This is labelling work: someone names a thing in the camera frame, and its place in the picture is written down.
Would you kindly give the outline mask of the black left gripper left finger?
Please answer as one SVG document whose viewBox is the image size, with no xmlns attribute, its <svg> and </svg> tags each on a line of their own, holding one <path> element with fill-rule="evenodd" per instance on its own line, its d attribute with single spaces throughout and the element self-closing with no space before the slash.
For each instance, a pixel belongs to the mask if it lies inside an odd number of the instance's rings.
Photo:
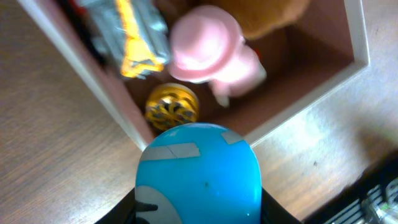
<svg viewBox="0 0 398 224">
<path fill-rule="evenodd" d="M 135 224 L 135 189 L 132 189 L 114 208 L 95 224 Z"/>
</svg>

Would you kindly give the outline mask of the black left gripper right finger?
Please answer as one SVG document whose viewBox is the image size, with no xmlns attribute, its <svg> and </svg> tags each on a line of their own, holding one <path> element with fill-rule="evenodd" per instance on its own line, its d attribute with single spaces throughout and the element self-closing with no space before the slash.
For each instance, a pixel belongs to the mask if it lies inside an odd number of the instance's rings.
<svg viewBox="0 0 398 224">
<path fill-rule="evenodd" d="M 300 221 L 262 189 L 261 224 L 300 224 Z"/>
</svg>

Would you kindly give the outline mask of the blue ball toy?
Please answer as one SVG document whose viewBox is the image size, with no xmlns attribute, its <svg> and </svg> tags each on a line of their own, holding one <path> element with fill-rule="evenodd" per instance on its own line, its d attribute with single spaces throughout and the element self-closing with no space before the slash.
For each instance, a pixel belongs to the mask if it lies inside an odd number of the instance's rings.
<svg viewBox="0 0 398 224">
<path fill-rule="evenodd" d="M 136 173 L 137 223 L 260 223 L 262 180 L 250 145 L 210 123 L 157 136 Z"/>
</svg>

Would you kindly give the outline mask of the yellow round wheel toy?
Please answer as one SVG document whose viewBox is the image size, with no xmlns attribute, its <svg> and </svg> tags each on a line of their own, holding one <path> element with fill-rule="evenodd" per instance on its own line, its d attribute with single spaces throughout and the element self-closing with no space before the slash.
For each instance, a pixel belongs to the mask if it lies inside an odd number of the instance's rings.
<svg viewBox="0 0 398 224">
<path fill-rule="evenodd" d="M 199 100 L 189 88 L 166 83 L 153 89 L 146 101 L 145 117 L 158 131 L 164 132 L 198 120 Z"/>
</svg>

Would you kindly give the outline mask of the white box pink inside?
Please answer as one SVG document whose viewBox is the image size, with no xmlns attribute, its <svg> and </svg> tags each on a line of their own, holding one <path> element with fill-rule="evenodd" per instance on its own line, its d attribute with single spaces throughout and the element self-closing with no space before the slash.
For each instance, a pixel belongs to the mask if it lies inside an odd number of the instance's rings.
<svg viewBox="0 0 398 224">
<path fill-rule="evenodd" d="M 144 150 L 153 141 L 154 132 L 144 121 L 126 86 L 110 69 L 101 68 L 95 61 L 61 8 L 53 1 L 19 0 L 19 4 L 56 46 L 127 136 L 140 150 Z M 213 123 L 236 131 L 244 136 L 250 145 L 255 146 L 275 128 L 369 66 L 369 47 L 362 1 L 340 1 L 336 10 L 332 10 L 326 4 L 319 6 L 324 7 L 328 16 L 337 14 L 344 16 L 343 32 L 346 36 L 339 40 L 338 45 L 349 43 L 349 47 L 353 49 L 353 61 L 347 66 L 332 63 L 330 60 L 319 64 L 301 65 L 289 71 L 285 77 L 271 82 L 259 96 L 242 106 L 229 110 L 225 115 L 215 114 Z"/>
</svg>

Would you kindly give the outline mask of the pink white duck toy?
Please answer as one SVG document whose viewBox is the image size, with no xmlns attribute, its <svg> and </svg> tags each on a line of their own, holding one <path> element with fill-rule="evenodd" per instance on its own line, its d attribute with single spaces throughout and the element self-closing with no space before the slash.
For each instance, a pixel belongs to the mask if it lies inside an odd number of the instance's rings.
<svg viewBox="0 0 398 224">
<path fill-rule="evenodd" d="M 255 51 L 245 43 L 242 29 L 228 12 L 204 5 L 182 16 L 170 32 L 174 78 L 208 83 L 219 105 L 229 106 L 261 84 L 267 76 Z"/>
</svg>

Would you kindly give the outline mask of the brown plush toy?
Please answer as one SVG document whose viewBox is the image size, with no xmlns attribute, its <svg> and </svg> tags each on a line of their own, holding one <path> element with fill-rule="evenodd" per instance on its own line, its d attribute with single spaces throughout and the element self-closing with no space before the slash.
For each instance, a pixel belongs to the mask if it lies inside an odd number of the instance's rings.
<svg viewBox="0 0 398 224">
<path fill-rule="evenodd" d="M 207 0 L 230 13 L 246 39 L 254 40 L 299 20 L 310 0 Z"/>
</svg>

